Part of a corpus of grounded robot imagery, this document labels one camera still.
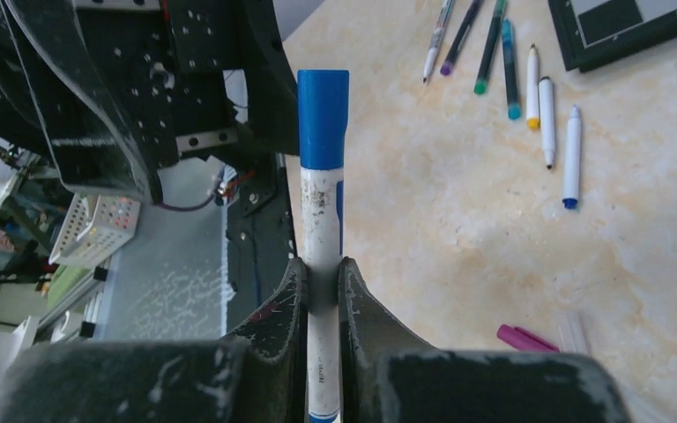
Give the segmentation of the purple gel pen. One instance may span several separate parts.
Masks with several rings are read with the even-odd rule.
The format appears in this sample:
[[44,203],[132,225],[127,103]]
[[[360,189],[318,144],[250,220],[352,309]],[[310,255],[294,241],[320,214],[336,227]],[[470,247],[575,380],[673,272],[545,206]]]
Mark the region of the purple gel pen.
[[449,76],[455,67],[455,64],[458,60],[460,52],[463,48],[465,37],[468,34],[469,30],[472,27],[474,20],[476,19],[480,7],[483,5],[484,0],[473,0],[471,5],[466,11],[466,14],[458,28],[456,36],[450,46],[448,54],[443,60],[443,65],[440,68],[440,74],[442,76]]

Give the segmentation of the blue gel pen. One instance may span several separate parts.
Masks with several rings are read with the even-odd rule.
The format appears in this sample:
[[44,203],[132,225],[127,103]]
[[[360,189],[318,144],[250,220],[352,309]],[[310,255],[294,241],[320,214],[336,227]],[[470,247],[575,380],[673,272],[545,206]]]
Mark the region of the blue gel pen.
[[507,101],[507,115],[510,120],[521,117],[519,89],[517,83],[517,64],[513,42],[513,31],[508,19],[502,21],[502,54]]

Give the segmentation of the white marker blue cap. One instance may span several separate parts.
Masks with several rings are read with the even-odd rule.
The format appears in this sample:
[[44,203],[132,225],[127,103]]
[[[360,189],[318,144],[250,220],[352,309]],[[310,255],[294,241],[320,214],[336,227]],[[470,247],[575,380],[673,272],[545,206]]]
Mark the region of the white marker blue cap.
[[308,416],[332,422],[341,411],[339,265],[343,259],[348,70],[299,70],[301,259],[308,271]]

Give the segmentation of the green gel pen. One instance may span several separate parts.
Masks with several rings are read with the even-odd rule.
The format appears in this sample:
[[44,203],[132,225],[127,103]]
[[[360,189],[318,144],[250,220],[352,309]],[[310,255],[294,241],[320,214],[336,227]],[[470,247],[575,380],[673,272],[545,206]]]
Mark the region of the green gel pen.
[[495,49],[501,32],[503,15],[507,7],[507,0],[497,0],[493,10],[492,18],[487,32],[480,67],[474,85],[474,93],[483,95],[487,90],[488,79],[495,54]]

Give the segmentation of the thin marker yellow cap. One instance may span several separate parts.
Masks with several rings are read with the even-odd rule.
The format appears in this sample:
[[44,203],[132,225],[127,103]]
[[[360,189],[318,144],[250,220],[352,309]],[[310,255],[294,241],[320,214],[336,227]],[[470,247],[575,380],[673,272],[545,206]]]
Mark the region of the thin marker yellow cap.
[[532,44],[527,57],[526,69],[526,124],[530,130],[537,130],[540,126],[539,117],[539,52]]

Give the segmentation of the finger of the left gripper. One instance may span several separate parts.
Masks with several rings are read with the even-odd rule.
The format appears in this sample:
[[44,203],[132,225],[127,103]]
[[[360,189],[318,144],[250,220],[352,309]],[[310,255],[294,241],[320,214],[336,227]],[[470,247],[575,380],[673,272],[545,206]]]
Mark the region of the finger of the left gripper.
[[160,1],[5,1],[39,124],[70,190],[163,200],[182,78]]

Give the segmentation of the thin marker black cap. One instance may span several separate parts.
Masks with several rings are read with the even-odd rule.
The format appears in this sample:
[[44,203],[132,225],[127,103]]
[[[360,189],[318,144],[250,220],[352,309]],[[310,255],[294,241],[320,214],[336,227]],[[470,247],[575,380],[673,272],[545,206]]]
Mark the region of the thin marker black cap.
[[543,77],[538,88],[541,150],[546,168],[552,169],[556,152],[554,84],[550,77]]

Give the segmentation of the thin marker dark blue cap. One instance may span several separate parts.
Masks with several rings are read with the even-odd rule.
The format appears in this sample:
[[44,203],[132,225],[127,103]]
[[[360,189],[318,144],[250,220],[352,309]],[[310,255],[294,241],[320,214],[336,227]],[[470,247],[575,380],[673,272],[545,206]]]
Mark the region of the thin marker dark blue cap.
[[580,196],[582,116],[577,104],[571,107],[564,146],[562,205],[575,210]]

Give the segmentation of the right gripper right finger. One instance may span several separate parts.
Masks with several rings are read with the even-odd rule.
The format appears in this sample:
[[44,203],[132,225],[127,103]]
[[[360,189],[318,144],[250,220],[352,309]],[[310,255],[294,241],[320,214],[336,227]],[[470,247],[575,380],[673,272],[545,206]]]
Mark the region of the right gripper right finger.
[[345,422],[629,422],[614,378],[584,355],[443,350],[339,267]]

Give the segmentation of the clear pen cap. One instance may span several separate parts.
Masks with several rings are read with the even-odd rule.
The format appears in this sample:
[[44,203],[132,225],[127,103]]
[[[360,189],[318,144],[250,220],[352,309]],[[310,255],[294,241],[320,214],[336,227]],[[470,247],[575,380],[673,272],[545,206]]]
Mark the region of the clear pen cap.
[[580,316],[576,311],[561,311],[556,321],[561,352],[591,354]]

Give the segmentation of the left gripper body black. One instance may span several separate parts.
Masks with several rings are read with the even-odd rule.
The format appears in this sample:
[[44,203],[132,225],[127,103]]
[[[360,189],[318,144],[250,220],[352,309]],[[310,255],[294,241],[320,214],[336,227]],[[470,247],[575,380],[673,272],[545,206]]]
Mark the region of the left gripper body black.
[[270,1],[76,1],[94,65],[162,167],[176,147],[295,155],[296,81]]

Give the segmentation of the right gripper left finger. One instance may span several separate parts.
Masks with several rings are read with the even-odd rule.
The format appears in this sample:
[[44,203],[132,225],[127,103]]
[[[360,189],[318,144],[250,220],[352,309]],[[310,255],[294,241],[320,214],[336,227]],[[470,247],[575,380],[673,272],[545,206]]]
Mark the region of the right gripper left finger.
[[22,353],[0,385],[0,422],[303,422],[301,259],[216,340],[75,341]]

